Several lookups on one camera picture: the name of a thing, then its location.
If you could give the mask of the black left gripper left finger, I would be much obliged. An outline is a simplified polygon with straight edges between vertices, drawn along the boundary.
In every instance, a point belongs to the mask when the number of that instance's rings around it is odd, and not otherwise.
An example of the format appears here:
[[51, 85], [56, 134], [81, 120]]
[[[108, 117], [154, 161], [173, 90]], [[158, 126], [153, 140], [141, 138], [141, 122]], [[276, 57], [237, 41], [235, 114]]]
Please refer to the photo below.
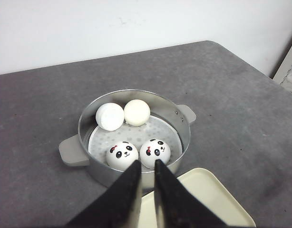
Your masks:
[[141, 197], [141, 163], [135, 160], [98, 199], [78, 213], [65, 227], [136, 228]]

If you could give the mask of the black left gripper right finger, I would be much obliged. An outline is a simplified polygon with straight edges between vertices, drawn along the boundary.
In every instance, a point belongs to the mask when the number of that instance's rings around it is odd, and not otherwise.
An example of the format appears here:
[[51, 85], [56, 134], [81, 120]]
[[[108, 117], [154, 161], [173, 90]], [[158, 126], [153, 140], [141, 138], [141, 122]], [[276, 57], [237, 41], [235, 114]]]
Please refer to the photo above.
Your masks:
[[154, 199], [159, 228], [227, 227], [181, 184], [161, 160], [155, 161]]

